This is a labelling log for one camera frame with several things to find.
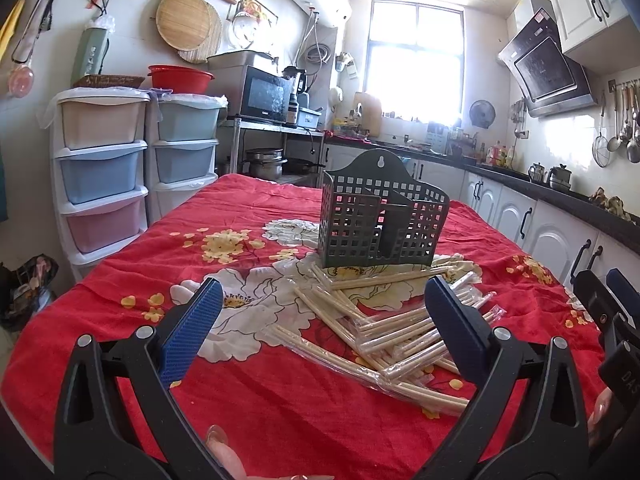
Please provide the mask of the person's left hand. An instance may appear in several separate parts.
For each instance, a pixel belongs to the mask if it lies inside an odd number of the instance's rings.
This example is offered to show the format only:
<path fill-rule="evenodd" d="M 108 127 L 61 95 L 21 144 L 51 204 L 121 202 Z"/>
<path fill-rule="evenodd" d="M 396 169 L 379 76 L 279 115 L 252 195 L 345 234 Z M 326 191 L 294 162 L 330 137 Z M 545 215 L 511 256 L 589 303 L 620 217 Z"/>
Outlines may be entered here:
<path fill-rule="evenodd" d="M 229 440 L 221 426 L 213 425 L 207 429 L 204 439 L 206 448 L 218 460 L 231 477 L 235 480 L 259 479 L 259 476 L 250 476 L 237 452 L 229 445 Z"/>

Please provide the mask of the person's right hand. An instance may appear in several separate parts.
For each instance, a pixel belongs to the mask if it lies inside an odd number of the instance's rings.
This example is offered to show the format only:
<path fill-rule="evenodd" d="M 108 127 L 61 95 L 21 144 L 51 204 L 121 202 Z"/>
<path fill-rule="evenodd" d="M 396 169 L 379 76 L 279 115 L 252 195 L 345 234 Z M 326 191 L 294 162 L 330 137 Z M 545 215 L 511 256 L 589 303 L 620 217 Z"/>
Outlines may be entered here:
<path fill-rule="evenodd" d="M 612 399 L 612 390 L 605 388 L 594 402 L 593 411 L 588 418 L 590 448 L 595 448 L 608 436 L 608 412 L 612 405 Z"/>

